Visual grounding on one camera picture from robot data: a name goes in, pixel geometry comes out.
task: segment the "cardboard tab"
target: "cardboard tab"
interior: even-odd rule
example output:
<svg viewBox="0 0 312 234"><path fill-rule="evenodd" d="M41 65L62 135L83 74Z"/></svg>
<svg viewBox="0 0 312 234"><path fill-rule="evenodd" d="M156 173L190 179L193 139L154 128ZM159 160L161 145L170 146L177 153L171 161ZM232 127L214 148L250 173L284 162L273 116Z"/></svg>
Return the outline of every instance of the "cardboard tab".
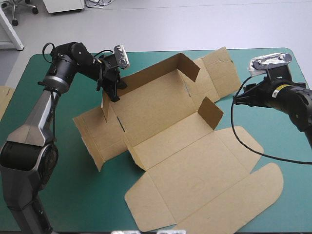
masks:
<svg viewBox="0 0 312 234"><path fill-rule="evenodd" d="M15 89L0 86L0 121L5 113L7 106L13 96Z"/></svg>

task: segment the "table surface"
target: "table surface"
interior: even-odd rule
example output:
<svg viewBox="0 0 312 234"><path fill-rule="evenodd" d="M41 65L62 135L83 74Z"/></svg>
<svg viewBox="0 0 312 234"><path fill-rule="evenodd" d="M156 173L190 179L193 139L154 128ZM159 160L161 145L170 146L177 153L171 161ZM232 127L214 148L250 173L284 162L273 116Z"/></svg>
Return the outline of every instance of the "table surface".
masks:
<svg viewBox="0 0 312 234"><path fill-rule="evenodd" d="M130 52L128 57L131 67L121 74L129 75L177 52ZM211 51L182 52L196 59ZM275 52L288 52L293 55L292 51L286 48L229 50L241 81L249 76L247 66L251 58ZM22 125L29 115L42 93L42 86L38 86L37 81L44 78L48 67L49 64L44 61L42 55L34 55L29 60L0 122L0 144L3 144L7 135ZM294 81L305 81L294 56L290 70ZM262 77L256 77L253 82L261 80ZM124 152L109 160L99 173L72 120L73 117L100 105L101 92L96 92L95 89L94 81L77 74L71 89L58 103L58 165L49 184L39 194L56 231L102 232L137 228L124 195L142 176L143 171L135 165L131 155ZM231 101L232 96L229 95L216 103L224 111L217 129L230 127ZM235 125L243 126L264 147L266 153L312 161L311 149L304 133L300 133L291 124L286 114L268 108L236 106L234 122ZM254 170L272 161L262 157ZM280 166L284 176L282 195L276 203L239 231L312 230L312 166L274 162ZM0 199L0 230L19 230L3 199Z"/></svg>

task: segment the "cardboard flap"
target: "cardboard flap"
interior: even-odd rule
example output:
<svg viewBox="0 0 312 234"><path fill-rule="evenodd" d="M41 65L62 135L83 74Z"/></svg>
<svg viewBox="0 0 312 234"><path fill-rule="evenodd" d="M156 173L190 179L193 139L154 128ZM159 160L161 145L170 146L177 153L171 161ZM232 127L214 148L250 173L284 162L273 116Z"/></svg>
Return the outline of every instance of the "cardboard flap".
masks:
<svg viewBox="0 0 312 234"><path fill-rule="evenodd" d="M107 93L103 91L101 108L102 108L102 111L103 111L104 118L105 118L106 122L108 120L108 109L109 109L110 101L111 100L110 100L109 96L107 95Z"/></svg>
<svg viewBox="0 0 312 234"><path fill-rule="evenodd" d="M89 154L92 156L94 163L97 166L97 170L101 171L101 168L103 164L105 163L104 159L102 158L102 155L100 154L97 145L92 139L92 136L90 132L88 131L86 124L83 120L82 116L78 116L74 118L74 122L76 127L78 128L80 134L81 134L81 139L88 149Z"/></svg>
<svg viewBox="0 0 312 234"><path fill-rule="evenodd" d="M149 83L175 69L181 71L190 79L195 80L199 71L199 67L187 56L182 53L173 55L161 62L158 62L148 68L123 78L128 88L119 90L119 95L124 95L133 91L134 89Z"/></svg>
<svg viewBox="0 0 312 234"><path fill-rule="evenodd" d="M240 80L237 70L225 47L206 55L202 59L219 98L239 89Z"/></svg>
<svg viewBox="0 0 312 234"><path fill-rule="evenodd" d="M212 129L216 128L223 116L223 111L221 111L221 109L219 109L207 97L205 97L203 102L201 103L198 113Z"/></svg>
<svg viewBox="0 0 312 234"><path fill-rule="evenodd" d="M179 61L177 64L177 68L183 72L184 75L186 75L189 79L191 79L193 82L195 82L198 72L200 70L200 67L198 67L189 57L187 57L185 54L178 54L179 55Z"/></svg>
<svg viewBox="0 0 312 234"><path fill-rule="evenodd" d="M126 193L125 200L143 232L176 224L148 172Z"/></svg>
<svg viewBox="0 0 312 234"><path fill-rule="evenodd" d="M109 112L107 122L100 107L74 118L75 125L99 171L105 161L127 150L123 140L124 132L111 106Z"/></svg>
<svg viewBox="0 0 312 234"><path fill-rule="evenodd" d="M279 167L269 163L180 222L188 234L232 234L271 206L283 190Z"/></svg>
<svg viewBox="0 0 312 234"><path fill-rule="evenodd" d="M2 119L4 112L13 96L15 89L0 86L0 120Z"/></svg>

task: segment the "unfolded cardboard box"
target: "unfolded cardboard box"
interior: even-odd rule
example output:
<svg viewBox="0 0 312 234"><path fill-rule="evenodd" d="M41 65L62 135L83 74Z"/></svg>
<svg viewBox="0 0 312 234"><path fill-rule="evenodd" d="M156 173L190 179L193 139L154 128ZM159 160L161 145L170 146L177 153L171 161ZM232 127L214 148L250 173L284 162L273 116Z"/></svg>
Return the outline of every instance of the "unfolded cardboard box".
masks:
<svg viewBox="0 0 312 234"><path fill-rule="evenodd" d="M240 86L225 48L191 61L174 55L124 78L120 101L74 118L98 170L129 150L146 173L125 195L142 231L170 225L190 234L234 233L273 204L282 173L231 129L214 131L223 112L213 103ZM262 147L241 127L244 142Z"/></svg>
<svg viewBox="0 0 312 234"><path fill-rule="evenodd" d="M5 110L13 96L15 89L6 86L0 86L0 121L5 113Z"/></svg>
<svg viewBox="0 0 312 234"><path fill-rule="evenodd" d="M208 97L215 102L240 86L225 47L194 62L177 54L123 80L128 88L118 91L120 101L109 102L104 95L101 108L74 118L99 171L107 160L129 147L141 150L144 141L197 110L196 115L213 129L221 111L208 100L202 101Z"/></svg>

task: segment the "white floor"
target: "white floor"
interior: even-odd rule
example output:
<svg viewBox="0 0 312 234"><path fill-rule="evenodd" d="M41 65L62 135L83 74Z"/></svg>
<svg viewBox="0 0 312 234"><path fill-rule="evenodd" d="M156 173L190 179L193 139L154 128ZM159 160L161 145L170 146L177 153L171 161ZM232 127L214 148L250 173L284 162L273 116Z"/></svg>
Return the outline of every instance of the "white floor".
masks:
<svg viewBox="0 0 312 234"><path fill-rule="evenodd" d="M116 44L127 51L287 47L312 87L312 0L115 0L105 9L60 15L33 2L38 15L18 14L15 30L25 49L7 86L17 86L29 58L46 42L81 41L90 52Z"/></svg>

